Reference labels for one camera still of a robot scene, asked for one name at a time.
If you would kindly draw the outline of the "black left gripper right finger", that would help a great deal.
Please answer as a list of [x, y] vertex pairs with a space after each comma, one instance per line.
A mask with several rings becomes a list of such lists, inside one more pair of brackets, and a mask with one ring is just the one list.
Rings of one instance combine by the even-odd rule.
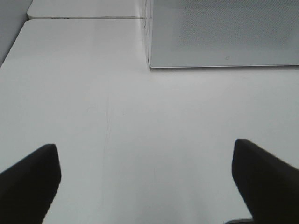
[[256, 224], [299, 222], [299, 171], [246, 139], [235, 141], [234, 182]]

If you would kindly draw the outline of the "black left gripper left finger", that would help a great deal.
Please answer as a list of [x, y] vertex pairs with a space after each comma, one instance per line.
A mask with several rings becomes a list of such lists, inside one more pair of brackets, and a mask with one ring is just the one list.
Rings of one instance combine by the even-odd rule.
[[41, 224], [60, 182], [56, 145], [33, 151], [0, 174], [0, 222]]

